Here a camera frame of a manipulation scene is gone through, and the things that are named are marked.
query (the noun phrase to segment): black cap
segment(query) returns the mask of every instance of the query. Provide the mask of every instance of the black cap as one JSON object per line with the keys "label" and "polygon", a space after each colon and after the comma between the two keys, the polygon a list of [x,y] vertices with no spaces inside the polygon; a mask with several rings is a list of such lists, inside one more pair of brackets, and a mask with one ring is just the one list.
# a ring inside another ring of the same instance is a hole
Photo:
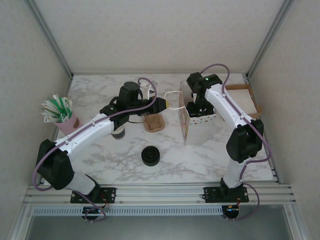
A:
{"label": "black cap", "polygon": [[153,167],[160,161],[160,152],[155,146],[147,146],[142,150],[141,157],[145,165]]}

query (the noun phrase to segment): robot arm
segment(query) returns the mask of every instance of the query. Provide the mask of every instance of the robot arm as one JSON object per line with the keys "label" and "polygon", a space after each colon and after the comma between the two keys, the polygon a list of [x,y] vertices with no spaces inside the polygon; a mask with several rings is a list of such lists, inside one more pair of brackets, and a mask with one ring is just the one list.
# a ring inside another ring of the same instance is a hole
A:
{"label": "robot arm", "polygon": [[[241,191],[241,172],[245,164],[254,158],[262,149],[262,140],[254,130],[244,121],[244,118],[263,135],[264,125],[261,120],[253,120],[247,115],[225,90],[223,94],[222,81],[216,74],[202,77],[199,72],[192,73],[187,83],[193,94],[196,94],[195,102],[189,102],[187,110],[191,116],[200,117],[213,114],[213,109],[221,114],[228,126],[233,130],[226,144],[227,153],[230,156],[226,174],[220,182],[220,192],[224,199],[228,199],[232,193]],[[241,113],[239,115],[225,97]]]}
{"label": "robot arm", "polygon": [[37,165],[50,150],[56,149],[37,172],[56,190],[67,188],[90,195],[94,200],[100,185],[88,175],[73,171],[71,162],[77,154],[97,139],[120,128],[129,120],[130,115],[156,114],[166,108],[164,99],[142,99],[140,86],[135,82],[126,82],[118,97],[114,97],[90,122],[56,142],[47,139],[40,144]]}

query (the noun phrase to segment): pink box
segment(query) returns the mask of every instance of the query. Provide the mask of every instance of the pink box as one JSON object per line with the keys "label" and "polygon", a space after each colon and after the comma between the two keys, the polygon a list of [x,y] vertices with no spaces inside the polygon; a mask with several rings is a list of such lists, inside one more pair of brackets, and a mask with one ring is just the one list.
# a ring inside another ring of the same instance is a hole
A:
{"label": "pink box", "polygon": [[69,135],[83,126],[74,112],[68,121],[54,122],[54,124],[63,132],[64,135]]}

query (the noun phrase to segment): metal rail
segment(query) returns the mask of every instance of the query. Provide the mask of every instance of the metal rail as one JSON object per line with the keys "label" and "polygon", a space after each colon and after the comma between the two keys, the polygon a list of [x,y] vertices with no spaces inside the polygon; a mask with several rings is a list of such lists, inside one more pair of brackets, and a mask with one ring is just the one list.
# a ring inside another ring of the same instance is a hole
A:
{"label": "metal rail", "polygon": [[[260,197],[260,204],[294,204],[295,197],[289,184],[275,182],[252,182]],[[206,203],[202,199],[204,187],[218,187],[219,183],[189,184],[104,184],[104,188],[117,188],[113,206],[191,206],[229,205],[230,203]],[[249,202],[243,205],[256,205],[255,193],[247,188]],[[62,189],[37,191],[30,186],[23,200],[23,206],[90,206],[90,204],[70,203],[71,190]]]}

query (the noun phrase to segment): marble surface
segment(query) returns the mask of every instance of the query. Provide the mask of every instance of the marble surface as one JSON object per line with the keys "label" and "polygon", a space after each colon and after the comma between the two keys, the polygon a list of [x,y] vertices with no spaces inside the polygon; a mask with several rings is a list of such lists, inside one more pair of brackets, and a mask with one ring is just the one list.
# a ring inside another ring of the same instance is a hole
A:
{"label": "marble surface", "polygon": [[[224,81],[226,74],[218,74]],[[99,110],[117,96],[124,82],[136,82],[146,77],[158,83],[158,96],[179,90],[180,82],[188,74],[125,74],[77,75],[68,97],[73,110],[83,123],[90,121]],[[229,84],[243,84],[241,74],[231,74]],[[168,94],[170,106],[178,106],[178,94]],[[178,111],[166,109],[161,113],[165,128],[157,133],[147,132],[143,124],[125,124],[125,137],[115,140],[107,135],[90,145],[72,162],[75,172],[88,174],[100,184],[149,184],[219,182],[225,174],[229,156],[226,143],[232,133],[220,116],[216,117],[209,139],[199,145],[185,146]],[[139,121],[140,117],[130,118]],[[64,135],[59,132],[58,138]],[[153,167],[144,165],[141,152],[147,146],[156,146],[160,162]],[[257,159],[266,156],[262,149]],[[271,180],[269,163],[250,164],[244,174],[246,181]]]}

